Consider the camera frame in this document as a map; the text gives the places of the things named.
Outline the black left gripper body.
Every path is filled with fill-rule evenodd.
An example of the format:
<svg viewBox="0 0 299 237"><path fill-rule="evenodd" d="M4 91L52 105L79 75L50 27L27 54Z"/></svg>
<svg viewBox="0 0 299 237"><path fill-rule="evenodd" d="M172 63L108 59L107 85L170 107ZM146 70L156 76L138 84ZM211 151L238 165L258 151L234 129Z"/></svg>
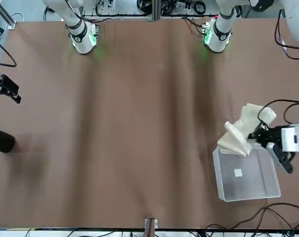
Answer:
<svg viewBox="0 0 299 237"><path fill-rule="evenodd" d="M274 143L278 146L282 146L281 129L283 126L276 126L274 128L268 128L266 133L261 134L263 141L260 142L262 146L267 146L268 143Z"/></svg>

